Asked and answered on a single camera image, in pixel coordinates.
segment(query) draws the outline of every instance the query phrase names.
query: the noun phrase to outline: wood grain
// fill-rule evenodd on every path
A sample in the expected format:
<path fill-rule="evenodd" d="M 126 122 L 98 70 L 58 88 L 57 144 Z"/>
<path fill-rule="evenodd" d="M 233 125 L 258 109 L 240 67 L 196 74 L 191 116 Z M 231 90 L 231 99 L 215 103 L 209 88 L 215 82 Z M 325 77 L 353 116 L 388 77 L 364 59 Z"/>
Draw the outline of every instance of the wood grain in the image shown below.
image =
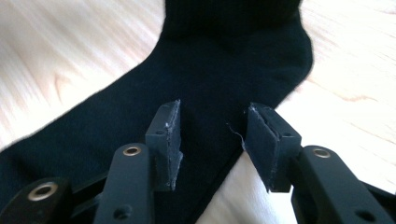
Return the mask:
<path fill-rule="evenodd" d="M 336 151 L 361 180 L 396 192 L 396 2 L 305 0 L 309 78 L 277 111 L 304 145 Z M 0 148 L 41 129 L 141 63 L 163 1 L 0 2 Z M 198 223 L 293 223 L 246 154 Z"/>

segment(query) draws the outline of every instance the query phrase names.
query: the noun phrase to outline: black sock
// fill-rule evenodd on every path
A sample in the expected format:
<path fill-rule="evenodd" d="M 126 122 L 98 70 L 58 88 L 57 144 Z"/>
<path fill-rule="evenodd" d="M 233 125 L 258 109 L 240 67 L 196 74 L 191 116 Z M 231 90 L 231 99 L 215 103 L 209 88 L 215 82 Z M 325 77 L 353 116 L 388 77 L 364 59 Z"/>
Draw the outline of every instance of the black sock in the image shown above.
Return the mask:
<path fill-rule="evenodd" d="M 298 2 L 209 2 L 166 1 L 162 36 L 143 63 L 3 151 L 0 209 L 37 179 L 75 186 L 108 170 L 118 147 L 143 141 L 160 105 L 180 99 L 184 158 L 177 190 L 155 194 L 156 222 L 194 223 L 242 151 L 229 126 L 245 134 L 249 103 L 276 107 L 312 64 Z"/>

